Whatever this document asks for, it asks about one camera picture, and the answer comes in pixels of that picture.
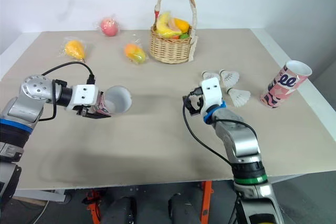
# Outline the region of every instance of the green ring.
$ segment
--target green ring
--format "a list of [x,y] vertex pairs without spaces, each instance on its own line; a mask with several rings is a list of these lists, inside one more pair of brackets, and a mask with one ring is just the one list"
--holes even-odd
[[266,174],[257,178],[235,178],[235,182],[242,185],[260,184],[262,182],[265,182],[266,180],[267,180]]

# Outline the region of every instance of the wicker basket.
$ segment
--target wicker basket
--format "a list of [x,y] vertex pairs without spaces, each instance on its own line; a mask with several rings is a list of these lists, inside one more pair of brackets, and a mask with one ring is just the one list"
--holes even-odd
[[186,39],[166,39],[156,33],[156,22],[159,16],[161,0],[157,0],[155,6],[155,22],[151,27],[151,55],[164,63],[176,64],[194,59],[194,52],[198,37],[195,35],[197,16],[194,0],[189,0],[193,12],[192,26],[189,28],[189,38]]

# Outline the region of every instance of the basket handle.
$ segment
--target basket handle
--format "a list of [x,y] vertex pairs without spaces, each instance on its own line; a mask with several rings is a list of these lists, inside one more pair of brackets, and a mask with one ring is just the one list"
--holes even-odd
[[[196,25],[197,25],[197,11],[196,11],[195,0],[189,0],[189,2],[190,2],[191,10],[193,12],[193,22],[192,22],[190,37],[194,38],[195,33],[196,33],[195,28],[196,28]],[[154,13],[155,13],[155,21],[154,21],[154,25],[153,25],[154,27],[156,26],[157,18],[159,16],[160,7],[161,7],[161,0],[157,0],[157,3],[156,3],[155,8],[154,8]]]

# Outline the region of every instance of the shuttlecock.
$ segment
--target shuttlecock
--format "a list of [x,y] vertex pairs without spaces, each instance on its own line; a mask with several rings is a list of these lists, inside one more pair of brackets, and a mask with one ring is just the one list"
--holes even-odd
[[203,77],[203,80],[207,80],[207,79],[216,77],[216,78],[218,79],[218,81],[220,81],[220,76],[219,76],[219,74],[217,74],[217,73],[213,73],[213,72],[203,71],[203,72],[202,72],[202,77]]
[[239,80],[239,73],[236,71],[221,70],[219,74],[222,77],[225,88],[230,88]]
[[251,92],[245,91],[245,90],[229,88],[227,90],[227,93],[230,95],[233,101],[233,105],[235,107],[240,107],[240,106],[245,105],[245,103],[247,103],[248,99],[250,99],[251,97]]

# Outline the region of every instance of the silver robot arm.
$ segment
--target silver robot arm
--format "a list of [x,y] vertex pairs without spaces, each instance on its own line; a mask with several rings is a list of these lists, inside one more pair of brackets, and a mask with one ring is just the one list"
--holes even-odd
[[[197,103],[199,109],[192,106],[188,99],[191,95],[201,96]],[[257,135],[241,116],[226,108],[218,79],[202,81],[200,87],[184,96],[183,100],[191,115],[201,114],[204,122],[213,126],[224,143],[237,194],[234,210],[237,222],[283,224],[279,205],[261,161]]]
[[[19,95],[12,98],[0,114],[0,207],[3,208],[13,196],[18,184],[21,168],[13,162],[18,162],[23,155],[24,145],[39,121],[51,120],[56,116],[56,105],[66,107],[66,110],[76,110],[78,115],[89,118],[106,118],[108,115],[96,113],[93,105],[97,104],[102,92],[94,84],[94,75],[90,71],[87,84],[67,87],[61,80],[49,80],[44,75],[60,67],[70,64],[85,64],[68,62],[57,66],[43,75],[33,75],[24,80],[20,86]],[[45,103],[54,106],[53,116],[41,119]]]
[[216,135],[223,141],[228,160],[232,164],[234,190],[238,194],[235,202],[238,223],[283,224],[253,131],[244,125],[220,120],[244,121],[227,108],[220,108],[212,114],[212,125]]

